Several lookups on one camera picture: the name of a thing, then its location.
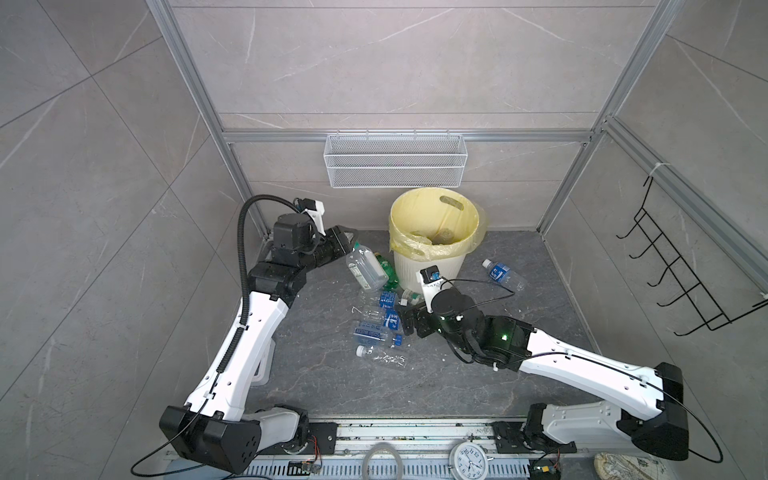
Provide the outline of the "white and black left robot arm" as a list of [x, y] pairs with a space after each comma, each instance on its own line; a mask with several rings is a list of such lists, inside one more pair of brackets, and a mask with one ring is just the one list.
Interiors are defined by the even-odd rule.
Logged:
[[[251, 206], [271, 201], [289, 208], [278, 217], [267, 254], [248, 267], [245, 222]], [[357, 233], [342, 226], [324, 228], [319, 200], [293, 201], [259, 194], [238, 215], [236, 246], [241, 301], [214, 362], [182, 406], [169, 406], [159, 427], [166, 443], [190, 469], [211, 467], [230, 476], [243, 473], [262, 451], [280, 446], [300, 452], [309, 442], [305, 410], [277, 405], [245, 418], [254, 378], [266, 374], [272, 336], [287, 316], [309, 271], [352, 251]]]

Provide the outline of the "clear tall bottle white cap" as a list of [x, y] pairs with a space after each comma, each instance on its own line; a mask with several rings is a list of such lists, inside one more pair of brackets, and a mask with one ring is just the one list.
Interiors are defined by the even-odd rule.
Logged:
[[346, 265], [364, 291], [381, 290], [389, 281], [374, 252], [359, 242], [346, 256]]

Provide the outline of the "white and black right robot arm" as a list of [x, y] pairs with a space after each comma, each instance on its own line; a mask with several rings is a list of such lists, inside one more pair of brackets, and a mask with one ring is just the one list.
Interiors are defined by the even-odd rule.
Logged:
[[523, 437], [535, 449], [593, 443], [630, 444], [671, 461], [694, 455], [683, 374], [661, 362], [643, 367], [570, 345], [510, 316], [487, 315], [457, 289], [436, 289], [425, 301], [397, 306], [408, 335], [438, 334], [463, 362], [538, 375], [597, 397], [590, 404], [530, 407]]

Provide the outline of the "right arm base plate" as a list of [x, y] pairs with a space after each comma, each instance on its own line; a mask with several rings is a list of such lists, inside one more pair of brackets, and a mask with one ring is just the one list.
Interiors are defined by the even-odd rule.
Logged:
[[560, 443], [547, 437], [540, 427], [529, 427], [520, 421], [495, 421], [490, 424], [496, 451], [500, 454], [528, 452], [573, 454], [574, 442]]

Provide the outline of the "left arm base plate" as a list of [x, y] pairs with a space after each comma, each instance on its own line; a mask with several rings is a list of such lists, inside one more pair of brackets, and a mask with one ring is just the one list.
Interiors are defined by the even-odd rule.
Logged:
[[335, 422], [310, 422], [307, 441], [303, 444], [290, 444], [288, 447], [276, 444], [257, 453], [261, 455], [315, 455], [315, 447], [321, 456], [333, 455], [337, 443], [339, 424]]

